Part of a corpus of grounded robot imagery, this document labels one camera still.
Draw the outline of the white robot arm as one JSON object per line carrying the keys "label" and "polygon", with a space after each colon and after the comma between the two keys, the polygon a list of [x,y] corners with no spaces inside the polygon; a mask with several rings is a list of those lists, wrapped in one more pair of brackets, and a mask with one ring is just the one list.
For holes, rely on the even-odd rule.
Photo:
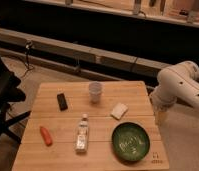
{"label": "white robot arm", "polygon": [[161,69],[158,85],[150,93],[155,123],[161,125],[167,118],[166,111],[178,98],[199,111],[199,67],[193,61],[184,61]]}

